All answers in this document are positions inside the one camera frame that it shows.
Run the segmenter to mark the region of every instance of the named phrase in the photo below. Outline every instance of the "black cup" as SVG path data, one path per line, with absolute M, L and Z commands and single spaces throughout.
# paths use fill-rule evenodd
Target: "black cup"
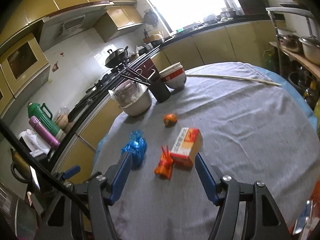
M 169 89 L 167 88 L 165 83 L 162 81 L 161 77 L 151 82 L 151 85 L 149 86 L 149 90 L 159 103 L 166 101 L 171 95 Z

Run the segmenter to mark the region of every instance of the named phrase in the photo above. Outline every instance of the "metal screw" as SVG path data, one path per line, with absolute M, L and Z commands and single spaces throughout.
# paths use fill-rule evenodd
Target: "metal screw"
M 263 187 L 263 186 L 264 186 L 264 182 L 258 180 L 258 181 L 257 181 L 257 185 L 258 185 L 259 187 Z
M 97 176 L 97 180 L 98 181 L 103 181 L 103 180 L 105 180 L 106 179 L 106 176 L 104 176 L 104 175 L 98 175 Z
M 230 175 L 223 175 L 222 179 L 223 179 L 224 181 L 230 181 L 232 178 L 231 178 Z
M 63 183 L 63 185 L 65 185 L 66 187 L 70 187 L 72 185 L 71 181 L 65 181 Z

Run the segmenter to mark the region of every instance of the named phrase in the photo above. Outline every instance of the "pink bottle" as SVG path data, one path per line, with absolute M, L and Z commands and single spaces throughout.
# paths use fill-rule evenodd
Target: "pink bottle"
M 32 116 L 29 124 L 52 149 L 56 150 L 58 148 L 60 142 L 44 127 L 38 118 Z

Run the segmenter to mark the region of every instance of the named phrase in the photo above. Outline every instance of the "cardboard box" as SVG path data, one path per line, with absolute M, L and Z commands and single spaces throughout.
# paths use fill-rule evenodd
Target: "cardboard box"
M 172 147 L 170 156 L 176 164 L 191 168 L 201 146 L 202 135 L 200 130 L 183 127 Z

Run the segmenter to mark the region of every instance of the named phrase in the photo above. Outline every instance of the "blue plastic bag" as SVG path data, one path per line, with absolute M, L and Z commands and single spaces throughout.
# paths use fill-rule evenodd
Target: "blue plastic bag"
M 130 152 L 132 154 L 133 170 L 140 167 L 148 147 L 147 142 L 142 138 L 142 135 L 142 131 L 132 131 L 130 134 L 130 141 L 121 149 L 121 155 L 124 152 Z

